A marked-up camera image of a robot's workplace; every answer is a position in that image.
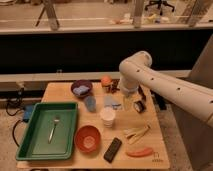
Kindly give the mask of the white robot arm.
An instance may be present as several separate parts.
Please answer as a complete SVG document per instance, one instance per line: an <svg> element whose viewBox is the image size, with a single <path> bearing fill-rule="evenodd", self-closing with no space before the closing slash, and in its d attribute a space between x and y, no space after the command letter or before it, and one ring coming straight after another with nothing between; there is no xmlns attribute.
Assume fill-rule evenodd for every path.
<svg viewBox="0 0 213 171"><path fill-rule="evenodd" d="M213 89L151 69L152 57L139 51L119 65L119 89L126 96L144 85L213 128Z"/></svg>

